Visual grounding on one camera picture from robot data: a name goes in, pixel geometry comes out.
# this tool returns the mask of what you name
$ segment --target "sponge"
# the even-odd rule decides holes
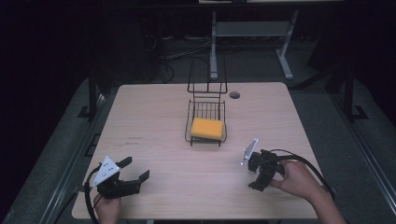
[[[195,118],[192,121],[191,136],[221,140],[223,121]]]

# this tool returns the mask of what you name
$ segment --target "person's left hand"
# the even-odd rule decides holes
[[[99,216],[101,224],[116,224],[120,219],[121,198],[106,199],[102,195],[97,194],[93,199],[96,204],[96,214]]]

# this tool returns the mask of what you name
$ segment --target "dark background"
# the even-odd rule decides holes
[[[101,3],[0,2],[1,220],[77,87],[90,72],[105,68],[100,70],[105,75],[98,80],[102,91],[114,84],[116,77],[111,72],[127,66],[122,62],[124,58],[137,62],[130,65],[131,70],[137,69],[142,75],[118,78],[122,82],[152,76],[148,67],[155,63],[155,55],[144,51],[142,33],[156,35],[155,20],[141,20],[131,11],[104,10]],[[348,62],[395,124],[395,7],[385,1],[366,3],[347,1],[343,7],[302,9],[293,38],[320,37],[310,65],[321,71],[334,63]],[[207,19],[207,12],[201,13],[167,13],[161,28],[165,34],[177,37],[208,35],[210,23],[202,30],[191,29]],[[117,35],[122,30],[120,24],[125,22],[132,24],[129,34],[124,34],[134,40],[132,44],[120,42],[121,35]]]

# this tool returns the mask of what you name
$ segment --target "background desk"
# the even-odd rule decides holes
[[[228,94],[228,138],[217,144],[184,139],[187,84],[131,85],[119,89],[88,173],[109,156],[133,163],[120,172],[132,180],[150,169],[140,194],[122,198],[121,217],[138,219],[316,218],[305,200],[278,189],[264,192],[248,184],[256,174],[241,166],[243,149],[259,138],[261,148],[282,148],[314,164],[317,161],[286,86],[282,83],[230,83],[239,99]],[[89,218],[82,193],[73,217]]]

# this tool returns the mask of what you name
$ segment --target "floor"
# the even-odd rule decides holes
[[[284,82],[290,87],[318,72],[307,65],[316,42],[295,40],[287,53],[294,79],[286,80],[275,54],[281,41],[224,41],[219,47],[219,64],[225,64],[226,69],[220,68],[220,72],[227,73],[229,82]],[[204,39],[171,38],[165,40],[164,45],[166,55],[171,56],[203,43]],[[171,60],[167,67],[156,67],[157,76],[149,82],[187,83],[192,57],[200,58],[197,72],[206,72],[208,53],[204,49]],[[355,80],[354,105],[360,105],[368,119],[349,122],[340,109],[343,91],[326,92],[328,81],[325,77],[303,90],[290,90],[290,95],[321,171],[337,190],[335,202],[350,223],[396,223],[396,213],[389,206],[384,183],[381,185],[372,163],[366,159],[368,153],[375,156],[389,182],[388,189],[393,189],[396,186],[395,127],[358,80]],[[87,118],[78,117],[81,108],[88,105],[88,80],[81,83],[3,223],[91,223],[71,216],[74,195],[84,181],[91,161],[89,155],[94,151],[120,84],[126,83],[117,83],[104,91],[106,94],[97,103],[96,116],[88,122]],[[121,220],[120,223],[145,223],[145,220]],[[281,223],[318,222],[282,220]]]

